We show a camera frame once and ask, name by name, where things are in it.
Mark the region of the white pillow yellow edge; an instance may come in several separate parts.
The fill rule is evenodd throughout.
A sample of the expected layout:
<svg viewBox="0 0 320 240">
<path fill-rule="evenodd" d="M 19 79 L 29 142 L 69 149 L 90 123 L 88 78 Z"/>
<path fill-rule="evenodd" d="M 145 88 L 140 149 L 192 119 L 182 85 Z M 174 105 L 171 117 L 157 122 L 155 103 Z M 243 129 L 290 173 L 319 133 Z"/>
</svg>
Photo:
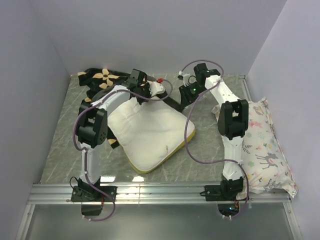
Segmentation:
<svg viewBox="0 0 320 240">
<path fill-rule="evenodd" d="M 196 133 L 195 125 L 164 101 L 139 105 L 136 98 L 121 104 L 109 115 L 108 127 L 140 174 L 156 169 Z"/>
</svg>

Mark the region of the black floral pillowcase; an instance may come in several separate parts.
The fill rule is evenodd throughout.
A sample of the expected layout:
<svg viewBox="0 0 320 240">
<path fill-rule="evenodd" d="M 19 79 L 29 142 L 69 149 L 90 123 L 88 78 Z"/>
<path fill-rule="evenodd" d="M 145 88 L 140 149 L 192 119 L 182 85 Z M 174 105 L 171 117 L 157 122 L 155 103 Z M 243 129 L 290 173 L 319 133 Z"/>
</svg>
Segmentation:
<svg viewBox="0 0 320 240">
<path fill-rule="evenodd" d="M 101 90 L 107 89 L 113 85 L 120 85 L 125 82 L 130 73 L 109 70 L 107 68 L 88 68 L 84 71 L 78 72 L 77 77 L 79 80 L 80 86 L 87 86 L 89 90 L 86 92 L 86 98 L 83 100 L 86 103 L 93 102 L 93 97 Z M 182 112 L 183 108 L 180 103 L 174 100 L 172 97 L 168 96 L 168 92 L 157 94 L 159 99 L 165 98 L 163 101 L 171 108 L 175 109 L 178 112 Z M 112 149 L 115 149 L 120 146 L 119 141 L 117 140 L 115 134 L 108 127 L 107 137 L 109 145 Z"/>
</svg>

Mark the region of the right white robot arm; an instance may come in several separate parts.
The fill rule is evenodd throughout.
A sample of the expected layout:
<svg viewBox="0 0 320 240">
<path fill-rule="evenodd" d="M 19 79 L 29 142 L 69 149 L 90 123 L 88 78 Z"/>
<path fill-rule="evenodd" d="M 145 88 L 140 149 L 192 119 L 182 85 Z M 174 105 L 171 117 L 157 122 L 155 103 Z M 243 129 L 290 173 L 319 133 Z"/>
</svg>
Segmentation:
<svg viewBox="0 0 320 240">
<path fill-rule="evenodd" d="M 224 167 L 220 184 L 208 193 L 218 201 L 234 200 L 244 186 L 249 185 L 241 157 L 241 145 L 249 128 L 249 103 L 236 96 L 225 84 L 222 69 L 208 69 L 200 60 L 195 64 L 194 82 L 190 82 L 190 74 L 182 70 L 178 73 L 178 79 L 183 81 L 179 87 L 180 105 L 182 108 L 194 107 L 206 93 L 211 93 L 217 101 L 217 128 L 224 146 Z"/>
</svg>

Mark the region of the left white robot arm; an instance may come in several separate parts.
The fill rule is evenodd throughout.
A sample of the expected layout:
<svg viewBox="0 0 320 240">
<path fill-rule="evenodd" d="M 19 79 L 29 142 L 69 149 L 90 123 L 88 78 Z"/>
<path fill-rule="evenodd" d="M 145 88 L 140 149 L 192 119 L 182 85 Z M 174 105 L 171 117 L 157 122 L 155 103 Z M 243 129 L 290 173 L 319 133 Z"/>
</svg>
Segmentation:
<svg viewBox="0 0 320 240">
<path fill-rule="evenodd" d="M 98 154 L 99 146 L 107 139 L 109 115 L 133 97 L 143 103 L 163 90 L 161 84 L 148 81 L 145 72 L 133 69 L 122 82 L 113 83 L 97 92 L 90 102 L 81 103 L 72 140 L 82 157 L 82 173 L 77 180 L 77 189 L 89 201 L 96 201 L 105 194 L 101 188 Z"/>
</svg>

